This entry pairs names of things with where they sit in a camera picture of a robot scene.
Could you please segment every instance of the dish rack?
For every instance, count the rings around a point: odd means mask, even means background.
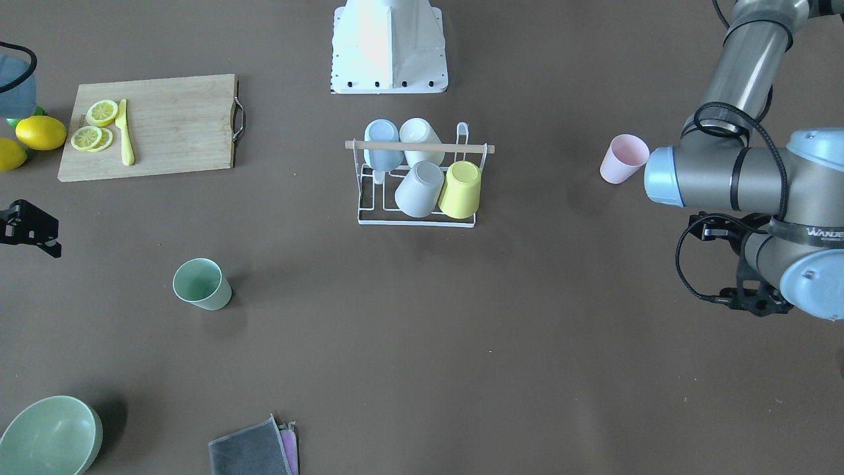
[[[394,199],[396,188],[408,174],[410,167],[403,162],[391,172],[385,172],[384,183],[375,183],[374,171],[366,162],[358,157],[358,150],[420,150],[442,151],[453,153],[452,162],[467,160],[466,155],[480,155],[475,165],[484,173],[486,156],[495,153],[494,145],[470,145],[469,126],[465,122],[457,123],[457,140],[455,144],[410,144],[404,142],[368,142],[363,140],[347,140],[346,149],[352,150],[354,157],[354,173],[358,180],[358,223],[382,226],[430,226],[430,227],[474,227],[477,222],[477,212],[471,217],[458,220],[448,217],[437,206],[430,215],[424,218],[413,218],[405,215],[397,206]],[[448,165],[440,166],[445,172]]]

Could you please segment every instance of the wooden cutting board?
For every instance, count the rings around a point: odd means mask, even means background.
[[[232,168],[236,94],[234,74],[80,85],[58,179],[77,182]],[[70,145],[73,133],[88,125],[89,107],[104,99],[127,100],[134,165],[123,165],[121,133],[114,123],[107,126],[114,133],[109,148],[88,152]]]

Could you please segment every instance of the knife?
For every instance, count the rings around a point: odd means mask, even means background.
[[[129,139],[129,125],[126,120],[126,99],[121,99],[117,105],[117,118],[114,124],[120,129],[120,157],[123,165],[129,166],[135,162],[135,152],[132,150],[132,141]]]

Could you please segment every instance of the lemon slice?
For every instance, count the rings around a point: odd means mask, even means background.
[[[73,133],[70,145],[76,150],[91,150],[103,140],[103,129],[86,125]]]
[[[97,101],[88,109],[85,121],[97,127],[105,127],[114,122],[114,117],[117,117],[117,103],[106,99]]]
[[[105,150],[109,145],[111,145],[111,142],[114,141],[114,133],[112,133],[108,128],[100,128],[100,130],[103,132],[103,138],[93,149],[88,149],[89,152]]]

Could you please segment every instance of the bowl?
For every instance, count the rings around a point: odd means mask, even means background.
[[[42,399],[0,438],[0,475],[79,475],[97,457],[102,433],[100,416],[79,399]]]

